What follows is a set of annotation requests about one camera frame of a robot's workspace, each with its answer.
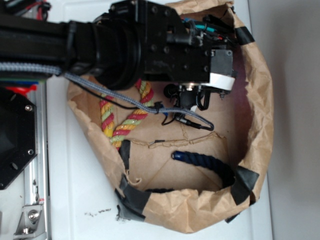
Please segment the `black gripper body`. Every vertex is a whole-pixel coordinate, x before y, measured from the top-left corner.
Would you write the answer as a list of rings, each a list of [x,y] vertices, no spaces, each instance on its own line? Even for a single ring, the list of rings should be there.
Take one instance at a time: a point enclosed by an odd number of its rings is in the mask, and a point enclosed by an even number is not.
[[[168,82],[163,93],[175,106],[207,110],[212,93],[233,88],[234,29],[212,14],[201,20],[180,17],[171,7],[141,3],[145,24],[145,70],[150,81]]]

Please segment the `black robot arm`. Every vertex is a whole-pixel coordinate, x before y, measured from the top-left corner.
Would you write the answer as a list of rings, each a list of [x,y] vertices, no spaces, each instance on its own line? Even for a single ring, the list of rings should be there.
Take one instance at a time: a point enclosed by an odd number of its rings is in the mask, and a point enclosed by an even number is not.
[[[192,91],[182,104],[201,110],[211,93],[233,88],[233,29],[214,16],[182,19],[165,5],[124,0],[93,22],[51,23],[49,8],[37,0],[1,1],[1,61],[58,66],[94,76],[110,90],[138,79],[167,82],[167,95]]]

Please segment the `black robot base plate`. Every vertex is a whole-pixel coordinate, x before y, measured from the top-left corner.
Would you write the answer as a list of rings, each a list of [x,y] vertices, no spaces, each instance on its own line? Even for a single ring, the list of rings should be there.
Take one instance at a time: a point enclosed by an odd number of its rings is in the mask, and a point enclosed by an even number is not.
[[[37,155],[36,106],[0,89],[0,189],[5,190]]]

